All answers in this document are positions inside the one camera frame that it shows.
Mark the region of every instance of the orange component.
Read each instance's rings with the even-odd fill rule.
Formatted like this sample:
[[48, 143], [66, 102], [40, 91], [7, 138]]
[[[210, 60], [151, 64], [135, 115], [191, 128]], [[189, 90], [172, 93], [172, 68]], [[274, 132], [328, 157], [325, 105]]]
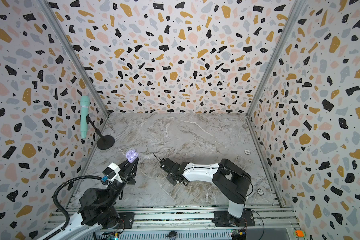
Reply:
[[304, 237], [304, 232], [301, 231], [301, 230], [296, 230], [296, 231], [295, 231], [295, 235], [296, 235], [297, 237]]

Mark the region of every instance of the black cable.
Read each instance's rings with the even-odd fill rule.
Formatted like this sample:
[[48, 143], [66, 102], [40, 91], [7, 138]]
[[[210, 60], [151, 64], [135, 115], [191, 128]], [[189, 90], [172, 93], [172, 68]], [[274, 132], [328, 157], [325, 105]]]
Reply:
[[263, 219], [260, 217], [260, 214], [259, 214], [258, 212], [256, 212], [255, 210], [253, 210], [253, 209], [245, 209], [245, 210], [246, 210], [246, 211], [255, 212], [257, 215], [259, 215], [259, 218], [261, 219], [261, 222], [263, 223], [263, 233], [261, 234], [260, 238], [258, 239], [258, 240], [260, 240], [260, 239], [263, 237], [263, 235], [264, 235], [264, 230], [265, 230], [264, 221], [263, 221]]
[[52, 199], [53, 199], [53, 203], [55, 204], [55, 206], [64, 214], [65, 216], [65, 223], [64, 225], [56, 230], [55, 232], [53, 232], [51, 235], [49, 235], [48, 237], [45, 238], [45, 240], [48, 240], [50, 238], [52, 238], [54, 235], [58, 234], [59, 232], [61, 232], [61, 230], [64, 231], [64, 229], [67, 227], [68, 223], [69, 223], [69, 214], [67, 212], [67, 210], [65, 210], [65, 208], [59, 203], [58, 201], [58, 194], [59, 192], [62, 190], [63, 187], [65, 187], [66, 185], [76, 181], [76, 180], [80, 180], [80, 179], [97, 179], [97, 180], [102, 180], [101, 177], [98, 176], [92, 176], [92, 175], [84, 175], [84, 176], [79, 176], [79, 177], [74, 177], [66, 182], [63, 182], [54, 192]]
[[238, 172], [235, 172], [235, 171], [232, 171], [232, 170], [230, 170], [230, 169], [223, 168], [223, 167], [189, 167], [189, 168], [185, 169], [184, 172], [185, 172], [186, 170], [188, 170], [188, 169], [193, 169], [193, 168], [223, 169], [223, 170], [227, 170], [227, 171], [230, 171], [230, 172], [234, 172], [235, 174], [238, 174], [238, 175], [242, 176], [242, 177], [243, 177], [245, 180], [247, 180], [247, 181], [250, 183], [250, 185], [252, 186], [252, 191], [251, 191], [249, 194], [247, 194], [245, 197], [248, 197], [249, 195], [251, 195], [251, 194], [253, 193], [253, 185], [252, 185], [251, 181], [248, 180], [246, 177], [244, 177], [243, 175], [241, 175], [241, 174], [238, 173]]
[[158, 160], [158, 162], [160, 163], [160, 158], [153, 152], [154, 156], [156, 157], [156, 159]]

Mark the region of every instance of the metal grille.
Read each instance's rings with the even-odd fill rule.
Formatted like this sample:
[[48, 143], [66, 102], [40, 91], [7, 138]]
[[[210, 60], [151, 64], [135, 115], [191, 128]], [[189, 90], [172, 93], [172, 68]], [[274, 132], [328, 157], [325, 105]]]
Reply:
[[[152, 233], [144, 232], [124, 232], [119, 236], [120, 240], [161, 240], [168, 239], [168, 231], [159, 231]], [[179, 240], [229, 240], [232, 239], [229, 230], [200, 230], [200, 231], [177, 231]], [[109, 236], [100, 236], [99, 240], [109, 239]], [[82, 238], [81, 240], [93, 240], [92, 236]]]

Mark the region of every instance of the microphone stand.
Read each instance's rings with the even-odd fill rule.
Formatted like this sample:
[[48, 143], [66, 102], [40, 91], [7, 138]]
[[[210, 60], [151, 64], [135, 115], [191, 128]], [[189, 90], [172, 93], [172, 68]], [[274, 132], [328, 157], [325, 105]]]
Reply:
[[97, 140], [97, 144], [96, 144], [97, 148], [100, 150], [105, 150], [112, 147], [113, 144], [115, 143], [114, 137], [112, 137], [111, 135], [103, 136], [100, 130], [97, 127], [95, 127], [95, 125], [93, 124], [94, 121], [92, 122], [91, 119], [89, 118], [89, 114], [87, 115], [87, 123], [88, 122], [91, 123], [92, 127], [95, 129], [95, 133], [100, 137]]

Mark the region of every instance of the black round stand base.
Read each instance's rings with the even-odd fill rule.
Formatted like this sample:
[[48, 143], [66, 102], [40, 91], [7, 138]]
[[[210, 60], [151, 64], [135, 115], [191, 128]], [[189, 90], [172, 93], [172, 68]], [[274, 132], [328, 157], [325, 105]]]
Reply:
[[105, 150], [113, 146], [115, 139], [111, 135], [103, 136], [97, 141], [97, 148], [100, 150]]

